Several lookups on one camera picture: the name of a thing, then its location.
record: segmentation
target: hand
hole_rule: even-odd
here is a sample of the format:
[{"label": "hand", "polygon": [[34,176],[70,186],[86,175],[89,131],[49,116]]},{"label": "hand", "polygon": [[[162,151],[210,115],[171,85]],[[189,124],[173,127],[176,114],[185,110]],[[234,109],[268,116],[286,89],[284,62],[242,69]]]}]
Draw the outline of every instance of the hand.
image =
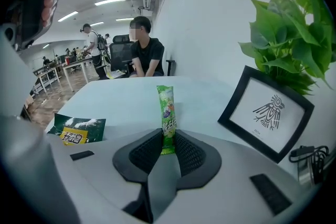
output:
[{"label": "hand", "polygon": [[41,14],[44,27],[47,27],[51,24],[51,18],[56,9],[57,1],[58,0],[44,0],[44,9]]}]

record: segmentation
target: potted plant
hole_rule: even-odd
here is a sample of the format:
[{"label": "potted plant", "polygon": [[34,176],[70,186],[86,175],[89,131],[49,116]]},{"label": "potted plant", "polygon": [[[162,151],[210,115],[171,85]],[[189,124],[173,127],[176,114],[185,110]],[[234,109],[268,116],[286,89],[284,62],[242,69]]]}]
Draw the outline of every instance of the potted plant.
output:
[{"label": "potted plant", "polygon": [[[279,84],[305,95],[336,61],[333,18],[323,0],[251,0],[257,10],[251,42],[239,43],[257,68]],[[313,22],[307,24],[307,14]]]}]

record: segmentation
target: backpack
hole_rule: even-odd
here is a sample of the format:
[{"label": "backpack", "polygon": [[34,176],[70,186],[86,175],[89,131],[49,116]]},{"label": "backpack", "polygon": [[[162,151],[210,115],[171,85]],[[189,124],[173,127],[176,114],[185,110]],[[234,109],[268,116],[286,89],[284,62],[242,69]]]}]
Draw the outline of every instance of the backpack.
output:
[{"label": "backpack", "polygon": [[95,33],[95,35],[98,37],[97,38],[97,48],[99,50],[105,50],[105,43],[106,43],[106,40],[100,35],[98,34],[96,31],[93,31],[92,32]]}]

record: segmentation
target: black picture frame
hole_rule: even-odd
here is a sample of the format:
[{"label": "black picture frame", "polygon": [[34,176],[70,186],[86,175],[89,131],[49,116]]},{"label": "black picture frame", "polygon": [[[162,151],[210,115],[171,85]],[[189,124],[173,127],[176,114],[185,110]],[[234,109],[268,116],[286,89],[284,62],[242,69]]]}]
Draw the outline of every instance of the black picture frame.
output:
[{"label": "black picture frame", "polygon": [[[234,113],[241,98],[243,97],[243,94],[245,93],[245,90],[251,78],[254,78],[255,80],[263,82],[264,84],[281,92],[286,97],[293,100],[297,105],[301,106],[303,110],[305,111],[298,127],[296,128],[291,138],[288,140],[288,142],[285,144],[285,146],[282,148],[282,150],[279,153],[273,150],[271,147],[269,147],[265,143],[263,143],[257,137],[253,136],[251,133],[246,131],[244,128],[240,127],[238,124],[230,120],[230,117]],[[256,150],[260,151],[261,153],[263,153],[265,156],[267,156],[274,162],[279,163],[288,154],[288,152],[293,148],[293,146],[295,145],[295,143],[297,142],[297,140],[303,133],[312,115],[313,109],[314,109],[314,105],[311,102],[309,102],[306,98],[304,98],[302,95],[300,95],[298,92],[294,91],[288,86],[279,85],[270,76],[260,72],[259,70],[256,70],[252,67],[245,66],[243,74],[236,87],[236,90],[234,94],[232,95],[228,105],[226,106],[223,114],[218,119],[218,123],[226,127],[227,129],[229,129],[235,135],[243,139],[245,142],[250,144]]]}]

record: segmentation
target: wooden floor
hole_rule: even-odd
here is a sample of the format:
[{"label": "wooden floor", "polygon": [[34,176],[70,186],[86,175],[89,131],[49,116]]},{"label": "wooden floor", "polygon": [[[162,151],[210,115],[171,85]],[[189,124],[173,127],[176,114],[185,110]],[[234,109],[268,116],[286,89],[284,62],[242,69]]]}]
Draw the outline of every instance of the wooden floor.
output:
[{"label": "wooden floor", "polygon": [[[60,83],[55,81],[47,86],[47,93],[43,90],[40,91],[34,98],[34,103],[28,107],[31,120],[40,125],[43,129],[45,129],[53,119],[54,113],[57,113],[76,92],[86,85],[82,71],[76,71],[73,74],[70,74],[70,69],[67,69],[67,71],[74,92],[70,90],[67,79],[62,71],[61,78],[59,79]],[[93,64],[86,67],[86,74],[89,82],[98,80],[99,78]]]}]

